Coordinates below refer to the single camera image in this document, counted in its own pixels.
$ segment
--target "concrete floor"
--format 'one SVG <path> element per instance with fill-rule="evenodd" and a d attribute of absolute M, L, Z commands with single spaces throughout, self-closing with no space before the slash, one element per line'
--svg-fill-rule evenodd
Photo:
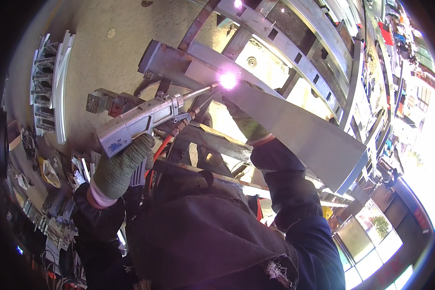
<path fill-rule="evenodd" d="M 154 0 L 149 7 L 142 7 L 140 3 L 139 0 L 49 0 L 29 26 L 10 63 L 5 97 L 9 116 L 18 119 L 24 126 L 32 125 L 29 77 L 39 37 L 51 33 L 52 42 L 55 42 L 62 40 L 66 29 L 75 33 L 65 95 L 68 140 L 64 145 L 57 144 L 56 136 L 46 133 L 45 141 L 39 139 L 39 149 L 45 153 L 44 158 L 51 158 L 56 149 L 68 156 L 73 150 L 83 153 L 98 148 L 99 151 L 93 131 L 110 117 L 106 112 L 99 115 L 87 112 L 87 94 L 98 88 L 133 94 L 142 81 L 142 74 L 137 69 L 150 40 L 153 38 L 177 47 L 201 10 L 187 0 Z M 217 28 L 216 17 L 216 14 L 209 17 L 196 41 L 221 52 L 233 31 L 228 34 L 228 29 Z M 248 66 L 249 56 L 257 58 L 259 70 Z M 245 47 L 237 62 L 249 71 L 253 70 L 273 88 L 281 87 L 288 76 L 288 70 L 279 59 L 252 44 Z M 142 98 L 151 98 L 155 91 L 156 88 L 147 90 Z M 325 105 L 320 99 L 313 98 L 306 82 L 299 82 L 288 100 L 328 119 Z M 210 113 L 216 130 L 246 141 L 224 106 L 213 102 Z M 29 173 L 22 147 L 13 152 L 13 160 L 19 169 Z M 225 160 L 230 167 L 237 163 L 226 156 Z M 36 192 L 31 194 L 31 199 L 40 208 L 47 195 L 47 185 L 42 185 L 43 181 L 36 174 L 29 174 L 36 184 Z"/>

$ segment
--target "green glove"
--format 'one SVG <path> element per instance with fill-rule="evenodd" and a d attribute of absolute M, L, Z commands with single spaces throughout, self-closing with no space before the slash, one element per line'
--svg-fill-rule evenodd
<path fill-rule="evenodd" d="M 263 90 L 260 87 L 248 82 L 244 81 L 244 83 L 254 89 Z M 249 141 L 259 140 L 267 135 L 269 135 L 269 131 L 267 131 L 263 126 L 261 126 L 258 122 L 255 121 L 252 117 L 250 117 L 247 113 L 243 112 L 239 107 L 237 107 L 234 103 L 232 103 L 225 96 L 222 97 L 222 101 L 224 102 L 227 110 L 234 119 L 235 124 L 237 124 L 238 129 L 242 131 L 244 136 Z"/>
<path fill-rule="evenodd" d="M 93 180 L 106 197 L 115 200 L 120 198 L 128 189 L 131 176 L 145 157 L 147 165 L 152 166 L 152 148 L 155 140 L 148 134 L 140 135 L 132 141 L 121 154 L 111 159 L 103 153 L 98 162 Z"/>

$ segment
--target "blue paint patch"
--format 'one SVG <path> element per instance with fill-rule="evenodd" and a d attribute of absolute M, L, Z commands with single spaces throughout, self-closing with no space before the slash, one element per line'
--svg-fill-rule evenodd
<path fill-rule="evenodd" d="M 108 150 L 109 150 L 110 152 L 118 151 L 119 148 L 123 147 L 127 142 L 128 142 L 127 140 L 122 140 L 122 141 L 121 141 L 121 139 L 119 139 L 118 141 L 116 141 L 116 142 L 114 142 L 113 144 L 111 144 L 111 145 L 108 147 Z"/>

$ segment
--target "welding torch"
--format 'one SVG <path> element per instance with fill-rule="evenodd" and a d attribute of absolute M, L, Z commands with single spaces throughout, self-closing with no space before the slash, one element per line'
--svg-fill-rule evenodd
<path fill-rule="evenodd" d="M 159 92 L 157 96 L 149 101 L 132 108 L 95 130 L 95 135 L 100 141 L 108 158 L 111 158 L 128 147 L 132 140 L 142 134 L 152 134 L 153 128 L 171 120 L 175 125 L 170 134 L 176 136 L 188 123 L 195 118 L 203 104 L 211 99 L 211 96 L 200 105 L 194 106 L 187 113 L 181 109 L 188 99 L 203 95 L 207 92 L 217 90 L 221 84 L 216 82 L 203 89 L 188 92 L 186 94 L 175 94 L 169 96 L 167 93 Z"/>

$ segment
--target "red cloth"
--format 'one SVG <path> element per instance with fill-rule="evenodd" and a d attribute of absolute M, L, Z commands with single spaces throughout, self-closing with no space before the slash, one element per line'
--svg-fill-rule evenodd
<path fill-rule="evenodd" d="M 393 45 L 393 37 L 390 34 L 390 28 L 387 24 L 383 22 L 378 22 L 378 26 L 380 27 L 380 31 L 382 32 L 382 36 L 385 39 L 385 44 Z"/>

